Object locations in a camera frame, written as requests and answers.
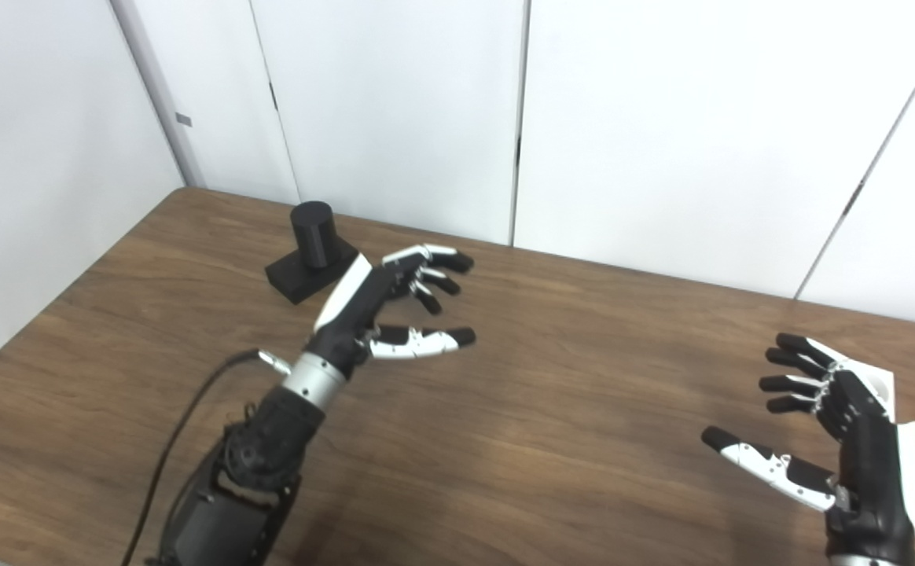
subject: brown wood grain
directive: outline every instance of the brown wood grain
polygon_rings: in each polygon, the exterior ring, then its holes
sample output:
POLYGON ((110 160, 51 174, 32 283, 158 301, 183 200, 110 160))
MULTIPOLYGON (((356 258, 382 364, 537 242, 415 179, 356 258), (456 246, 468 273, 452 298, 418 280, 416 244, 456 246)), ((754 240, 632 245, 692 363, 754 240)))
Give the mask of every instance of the brown wood grain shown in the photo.
MULTIPOLYGON (((819 513, 703 447, 718 424, 822 465, 806 416, 763 409, 777 331, 893 369, 915 418, 915 325, 361 219, 370 258, 433 241, 476 259, 432 319, 471 350, 371 362, 311 444, 303 492, 268 564, 824 563, 819 513)), ((116 564, 178 413, 227 355, 294 359, 328 290, 293 306, 265 265, 288 207, 171 194, 0 352, 0 560, 116 564)), ((167 467, 138 557, 221 427, 277 379, 235 369, 167 467)))

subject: cylindrical object on base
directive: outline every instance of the cylindrical object on base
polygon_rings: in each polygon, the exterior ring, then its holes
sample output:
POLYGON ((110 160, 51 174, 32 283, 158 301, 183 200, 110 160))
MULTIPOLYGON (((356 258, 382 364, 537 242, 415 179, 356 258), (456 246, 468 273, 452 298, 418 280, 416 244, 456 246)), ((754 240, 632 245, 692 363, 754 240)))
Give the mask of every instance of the cylindrical object on base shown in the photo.
POLYGON ((289 212, 296 247, 303 265, 313 269, 326 268, 339 261, 338 236, 332 207, 320 200, 302 203, 289 212))

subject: black block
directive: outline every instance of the black block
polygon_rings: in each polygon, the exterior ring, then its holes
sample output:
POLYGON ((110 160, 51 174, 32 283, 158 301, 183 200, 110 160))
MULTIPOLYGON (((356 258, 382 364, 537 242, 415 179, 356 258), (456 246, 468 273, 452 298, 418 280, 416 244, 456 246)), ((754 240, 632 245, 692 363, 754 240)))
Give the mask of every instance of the black block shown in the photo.
POLYGON ((300 250, 284 255, 281 259, 266 268, 266 276, 272 286, 288 298, 293 304, 300 304, 303 300, 325 286, 342 277, 353 260, 360 254, 349 241, 335 236, 338 259, 328 266, 314 269, 304 265, 300 250))

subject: robotic hand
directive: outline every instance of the robotic hand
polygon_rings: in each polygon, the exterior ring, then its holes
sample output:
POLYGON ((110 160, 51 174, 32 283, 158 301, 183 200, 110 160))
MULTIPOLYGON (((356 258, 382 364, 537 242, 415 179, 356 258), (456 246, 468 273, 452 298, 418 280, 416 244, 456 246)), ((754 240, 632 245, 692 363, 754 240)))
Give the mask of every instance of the robotic hand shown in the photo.
POLYGON ((766 358, 806 376, 762 377, 771 413, 813 414, 841 443, 838 474, 710 426, 702 441, 775 490, 824 512, 832 566, 914 566, 915 421, 895 423, 895 374, 803 336, 766 358))
POLYGON ((372 266, 360 255, 314 323, 295 365, 267 351, 259 357, 285 376, 245 420, 228 426, 176 499, 153 564, 254 566, 266 561, 299 490, 304 449, 336 393, 368 358, 423 358, 475 343, 472 329, 417 330, 378 325, 387 300, 415 296, 433 314, 426 284, 461 291, 445 273, 472 269, 454 248, 423 244, 372 266))

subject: white cabinet door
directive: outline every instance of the white cabinet door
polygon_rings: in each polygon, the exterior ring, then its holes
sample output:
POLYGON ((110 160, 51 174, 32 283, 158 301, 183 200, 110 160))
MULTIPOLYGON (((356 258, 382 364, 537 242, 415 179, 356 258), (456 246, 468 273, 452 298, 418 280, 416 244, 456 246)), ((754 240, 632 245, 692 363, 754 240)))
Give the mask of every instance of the white cabinet door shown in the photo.
POLYGON ((181 184, 106 0, 0 0, 0 347, 181 184))
POLYGON ((522 0, 254 0, 304 200, 508 243, 522 0))
POLYGON ((112 3, 188 183, 299 203, 249 0, 112 3))
POLYGON ((915 99, 802 297, 915 320, 915 99))
POLYGON ((792 296, 915 85, 915 2, 535 0, 515 244, 792 296))

